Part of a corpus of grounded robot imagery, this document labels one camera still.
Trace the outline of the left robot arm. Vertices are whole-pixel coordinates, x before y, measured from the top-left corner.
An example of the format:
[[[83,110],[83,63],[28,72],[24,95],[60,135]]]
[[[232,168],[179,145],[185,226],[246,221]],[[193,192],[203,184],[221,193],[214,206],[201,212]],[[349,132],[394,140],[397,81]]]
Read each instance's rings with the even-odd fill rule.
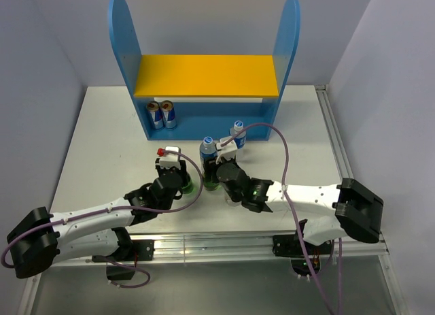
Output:
[[[156,159],[158,177],[115,201],[76,212],[30,211],[7,235],[11,267],[19,279],[30,278],[55,263],[83,256],[127,259],[133,242],[127,227],[171,210],[190,181],[184,160]]]

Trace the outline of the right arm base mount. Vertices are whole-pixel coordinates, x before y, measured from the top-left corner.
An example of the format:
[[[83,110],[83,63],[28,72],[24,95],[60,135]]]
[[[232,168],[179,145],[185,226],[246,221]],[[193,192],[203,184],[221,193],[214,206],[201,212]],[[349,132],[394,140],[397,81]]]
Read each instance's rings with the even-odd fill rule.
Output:
[[[318,274],[322,268],[327,267],[332,261],[334,242],[327,241],[319,246],[304,243],[313,270]],[[302,253],[302,247],[296,234],[274,235],[272,252],[276,257],[289,258],[292,269],[297,277],[309,278],[308,262]]]

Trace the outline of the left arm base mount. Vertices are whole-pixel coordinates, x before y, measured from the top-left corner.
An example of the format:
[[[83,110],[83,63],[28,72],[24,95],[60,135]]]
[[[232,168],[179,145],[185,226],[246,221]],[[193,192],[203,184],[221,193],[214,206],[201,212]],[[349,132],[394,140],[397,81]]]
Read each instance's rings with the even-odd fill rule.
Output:
[[[151,261],[154,255],[154,240],[139,239],[133,240],[129,247],[119,247],[109,256],[92,256],[93,263],[106,263],[106,277],[109,284],[119,288],[139,288],[147,285],[151,275],[139,267],[139,261]],[[136,273],[146,276],[143,283],[125,284],[133,279]]]

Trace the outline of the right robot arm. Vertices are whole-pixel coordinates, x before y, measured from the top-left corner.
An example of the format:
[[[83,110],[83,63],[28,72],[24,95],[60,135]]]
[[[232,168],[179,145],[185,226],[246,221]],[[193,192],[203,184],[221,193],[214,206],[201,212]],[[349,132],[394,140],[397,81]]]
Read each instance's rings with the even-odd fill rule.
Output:
[[[210,161],[206,177],[220,184],[235,205],[251,212],[296,212],[297,251],[307,254],[326,241],[348,236],[366,244],[380,240],[384,202],[353,178],[328,186],[284,185],[248,176],[234,161]]]

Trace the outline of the green Perrier lemon bottle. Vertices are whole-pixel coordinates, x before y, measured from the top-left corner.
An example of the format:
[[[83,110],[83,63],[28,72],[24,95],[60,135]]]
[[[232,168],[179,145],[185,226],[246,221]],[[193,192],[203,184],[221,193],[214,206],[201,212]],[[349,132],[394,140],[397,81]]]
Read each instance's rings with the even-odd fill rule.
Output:
[[[203,184],[206,190],[213,191],[219,188],[220,182],[217,177],[218,165],[215,161],[203,163]]]

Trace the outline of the green Perrier bottle red label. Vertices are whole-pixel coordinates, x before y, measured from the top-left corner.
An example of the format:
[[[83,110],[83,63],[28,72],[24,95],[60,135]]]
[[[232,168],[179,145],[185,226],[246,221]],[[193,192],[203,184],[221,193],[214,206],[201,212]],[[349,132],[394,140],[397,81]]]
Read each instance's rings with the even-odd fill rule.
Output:
[[[183,194],[190,194],[194,190],[194,185],[192,178],[189,173],[187,173],[183,178],[182,192]]]

